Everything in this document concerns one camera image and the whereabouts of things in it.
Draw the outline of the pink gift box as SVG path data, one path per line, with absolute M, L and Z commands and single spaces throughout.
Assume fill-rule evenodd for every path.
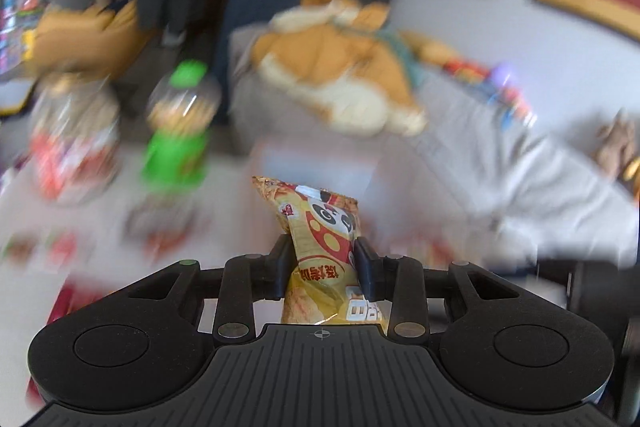
M 357 199 L 362 235 L 381 255 L 427 268 L 477 259 L 471 225 L 442 184 L 394 169 L 380 154 L 270 140 L 253 148 L 248 172 Z

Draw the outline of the green candy dispenser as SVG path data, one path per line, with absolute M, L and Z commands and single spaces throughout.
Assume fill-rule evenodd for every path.
M 152 135 L 146 147 L 143 178 L 166 190 L 196 187 L 206 175 L 208 130 L 221 102 L 205 63 L 182 61 L 152 91 L 146 122 Z

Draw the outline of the colourful toys on sofa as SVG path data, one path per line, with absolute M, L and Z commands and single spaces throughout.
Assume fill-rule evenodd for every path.
M 450 60 L 442 69 L 455 80 L 467 84 L 471 91 L 481 95 L 489 105 L 498 108 L 500 124 L 506 129 L 518 121 L 525 127 L 533 127 L 537 115 L 522 92 L 515 87 L 513 69 L 504 63 L 487 68 L 463 60 Z

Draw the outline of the orange beanbag chair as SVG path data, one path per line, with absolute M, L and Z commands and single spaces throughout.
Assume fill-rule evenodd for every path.
M 115 80 L 155 36 L 141 28 L 134 0 L 118 11 L 96 4 L 85 11 L 53 9 L 40 18 L 30 64 L 39 72 L 69 67 Z

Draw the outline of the yellow guoba snack bag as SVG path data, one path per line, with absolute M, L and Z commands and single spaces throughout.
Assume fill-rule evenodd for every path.
M 387 329 L 384 312 L 364 297 L 358 281 L 356 199 L 266 176 L 254 176 L 253 185 L 271 205 L 294 246 L 296 265 L 286 285 L 282 321 L 373 324 Z

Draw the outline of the peanut jar gold lid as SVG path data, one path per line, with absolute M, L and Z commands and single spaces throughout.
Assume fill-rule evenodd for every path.
M 35 182 L 50 202 L 75 205 L 114 180 L 119 104 L 108 81 L 90 72 L 50 72 L 30 114 L 29 148 Z

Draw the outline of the yellow orange blanket pile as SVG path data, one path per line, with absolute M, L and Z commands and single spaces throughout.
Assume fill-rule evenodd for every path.
M 413 136 L 427 125 L 414 90 L 414 55 L 386 28 L 390 7 L 359 0 L 300 0 L 254 42 L 260 78 L 337 132 Z

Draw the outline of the dark blue cabinet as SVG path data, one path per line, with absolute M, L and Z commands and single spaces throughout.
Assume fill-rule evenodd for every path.
M 226 0 L 209 72 L 218 82 L 221 99 L 216 126 L 229 122 L 235 75 L 248 69 L 248 54 L 255 40 L 265 35 L 270 20 L 295 8 L 300 0 Z

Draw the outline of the grey sofa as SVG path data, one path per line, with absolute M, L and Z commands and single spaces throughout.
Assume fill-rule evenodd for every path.
M 495 105 L 441 75 L 419 91 L 428 124 L 413 138 L 336 133 L 262 81 L 250 64 L 235 75 L 231 118 L 252 153 L 264 141 L 315 150 L 345 147 L 384 156 L 421 180 L 442 184 L 469 222 L 477 259 L 491 269 L 520 269 L 544 258 L 604 260 L 628 267 L 638 256 L 637 205 L 593 162 L 520 124 L 503 129 Z

